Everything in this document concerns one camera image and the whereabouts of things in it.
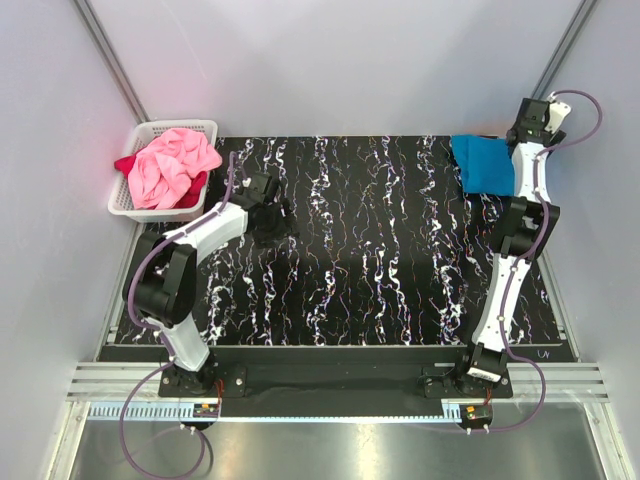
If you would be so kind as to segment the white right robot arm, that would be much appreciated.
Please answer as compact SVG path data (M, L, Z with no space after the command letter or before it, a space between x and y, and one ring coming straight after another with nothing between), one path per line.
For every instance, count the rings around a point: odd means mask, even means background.
M553 94L525 99L506 135L514 195L492 238L493 270L481 318L453 374L464 396L479 398L506 379L508 334L520 290L560 216L546 188L545 163L550 148L565 137L561 125L570 112Z

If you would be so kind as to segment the pink t shirt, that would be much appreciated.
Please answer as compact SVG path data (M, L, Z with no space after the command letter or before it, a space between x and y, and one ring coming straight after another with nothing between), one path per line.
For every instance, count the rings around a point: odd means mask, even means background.
M127 179L136 209L192 207L207 174L222 157L204 133L171 128L136 153L114 163Z

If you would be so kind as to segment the blue t shirt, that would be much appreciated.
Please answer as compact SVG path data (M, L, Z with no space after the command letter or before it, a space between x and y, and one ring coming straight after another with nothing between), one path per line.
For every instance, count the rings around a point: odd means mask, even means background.
M455 135L451 148L464 193L514 195L515 171L504 139Z

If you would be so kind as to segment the aluminium frame rail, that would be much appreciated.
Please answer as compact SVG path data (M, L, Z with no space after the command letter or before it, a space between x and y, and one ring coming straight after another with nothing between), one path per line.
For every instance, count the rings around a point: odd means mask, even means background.
M84 362L78 364L71 377L67 399L75 401L123 400L147 375L152 378L142 386L145 399L158 397L161 377L153 363ZM602 374L593 363L543 363L541 373L526 364L508 367L506 386L517 401L533 401L541 387L546 387L549 401L605 402L608 400ZM232 365L223 376L225 390L244 394L268 387L328 388L340 391L358 387L393 388L414 386L422 374L418 365Z

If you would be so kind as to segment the red t shirt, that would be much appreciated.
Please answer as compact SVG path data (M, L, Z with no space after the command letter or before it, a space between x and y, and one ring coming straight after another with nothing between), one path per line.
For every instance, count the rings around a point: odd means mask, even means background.
M114 162L115 170L128 182L134 208L169 210L194 206L208 172L190 176L183 163L164 154L160 157L160 163L155 159L139 163L138 155Z

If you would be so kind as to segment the white plastic laundry basket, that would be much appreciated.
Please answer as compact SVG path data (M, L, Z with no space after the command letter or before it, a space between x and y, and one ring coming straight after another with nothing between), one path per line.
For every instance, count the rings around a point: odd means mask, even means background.
M171 128L189 128L205 135L210 144L216 143L218 125L213 120L182 119L158 120L137 125L129 135L123 155L128 156L146 147L152 140ZM135 209L131 200L128 182L122 173L116 175L116 181L107 204L109 212L115 216L124 216L138 223L190 222L198 218L204 211L204 203L208 189L210 173L197 196L194 206L169 210Z

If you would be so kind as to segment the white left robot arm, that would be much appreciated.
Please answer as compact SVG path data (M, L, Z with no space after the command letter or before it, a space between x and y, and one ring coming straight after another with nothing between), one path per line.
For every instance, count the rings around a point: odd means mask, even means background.
M256 173L206 214L166 234L149 231L137 240L122 297L137 326L160 338L169 354L163 380L196 396L221 385L214 354L193 318L197 268L229 241L248 234L260 249L297 237L290 202L281 182Z

